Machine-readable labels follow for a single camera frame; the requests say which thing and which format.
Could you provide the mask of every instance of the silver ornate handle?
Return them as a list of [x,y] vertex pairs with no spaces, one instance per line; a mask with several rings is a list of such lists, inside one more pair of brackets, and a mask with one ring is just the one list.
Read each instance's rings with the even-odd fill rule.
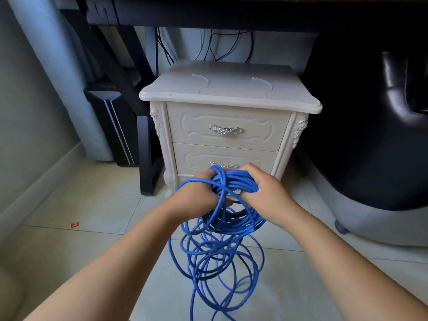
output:
[[217,134],[232,135],[233,133],[238,134],[243,132],[243,128],[241,127],[221,127],[217,125],[209,125],[208,128],[213,132],[217,132]]
[[239,169],[239,165],[238,164],[231,164],[230,166],[225,166],[224,164],[217,164],[216,162],[210,162],[210,166],[220,166],[223,169]]

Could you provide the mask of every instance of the white tiled floor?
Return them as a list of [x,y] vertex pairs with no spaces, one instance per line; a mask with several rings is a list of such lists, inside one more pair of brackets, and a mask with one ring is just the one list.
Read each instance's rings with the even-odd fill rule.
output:
[[[313,184],[290,162],[282,182],[306,210],[334,229],[334,217]],[[139,194],[138,169],[85,161],[0,246],[0,265],[24,284],[26,297],[14,321],[22,320],[83,266],[98,256],[162,202]],[[70,224],[80,222],[76,228]],[[180,262],[181,230],[173,235]],[[254,233],[265,248],[266,263],[249,301],[232,315],[238,320],[340,320],[333,302],[296,241],[266,223]],[[428,303],[428,249],[343,237],[380,269]],[[257,248],[251,247],[260,258]],[[220,291],[213,282],[214,291]],[[131,321],[189,320],[192,282],[183,277],[165,248],[131,315]],[[195,320],[211,319],[211,309],[197,297]],[[218,315],[215,320],[225,320]]]

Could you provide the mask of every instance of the tangled blue cable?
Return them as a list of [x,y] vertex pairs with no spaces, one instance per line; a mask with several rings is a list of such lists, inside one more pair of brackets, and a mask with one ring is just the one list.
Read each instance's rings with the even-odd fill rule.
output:
[[[265,219],[254,208],[249,208],[234,193],[234,190],[238,189],[249,193],[255,193],[259,190],[254,179],[247,171],[233,170],[225,172],[220,166],[211,166],[211,169],[217,172],[217,175],[212,180],[190,178],[181,183],[178,188],[180,189],[188,182],[204,182],[211,184],[212,191],[220,196],[217,207],[199,218],[195,227],[190,229],[188,222],[181,225],[181,229],[185,235],[181,239],[180,247],[187,254],[187,272],[181,268],[175,258],[171,239],[168,242],[168,246],[178,270],[193,281],[194,289],[190,301],[190,321],[193,321],[193,306],[196,292],[208,306],[215,310],[211,321],[214,320],[218,312],[222,312],[228,319],[236,321],[230,316],[229,312],[237,310],[248,300],[254,291],[259,272],[265,263],[263,249],[257,240],[250,235],[251,232],[254,232],[265,223]],[[227,194],[235,197],[244,206],[244,209],[235,212],[231,208],[226,208]],[[242,244],[243,237],[247,235],[260,248],[262,255],[260,267],[255,262],[248,248]],[[233,260],[235,257],[243,262],[248,271],[248,275],[239,280]],[[220,277],[220,274],[229,266],[232,266],[234,275],[232,286],[227,286]],[[228,290],[228,294],[222,300],[217,300],[214,297],[207,284],[208,280],[215,277]],[[243,281],[247,279],[249,280],[249,285],[244,289],[238,288],[239,286],[243,286]],[[239,304],[230,307],[229,305],[234,294],[245,294],[245,296]]]

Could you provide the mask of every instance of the desk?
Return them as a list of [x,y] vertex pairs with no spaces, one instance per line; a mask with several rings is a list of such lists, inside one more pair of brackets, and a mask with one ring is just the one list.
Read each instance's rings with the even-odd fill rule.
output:
[[[139,71],[139,88],[158,75],[157,27],[278,32],[427,32],[427,0],[55,0],[104,74],[137,115],[140,188],[153,194],[162,155],[149,104],[139,99],[99,26],[117,26]],[[144,26],[146,53],[134,26]]]

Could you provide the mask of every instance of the person's left hand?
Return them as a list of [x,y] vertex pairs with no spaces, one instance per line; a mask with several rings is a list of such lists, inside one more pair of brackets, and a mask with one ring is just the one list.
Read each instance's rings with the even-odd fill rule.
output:
[[[208,169],[200,172],[194,178],[211,180],[217,173]],[[220,196],[213,193],[209,183],[188,182],[181,187],[168,202],[173,204],[174,211],[177,212],[180,223],[201,217],[217,206]],[[227,206],[231,206],[233,201],[226,199]]]

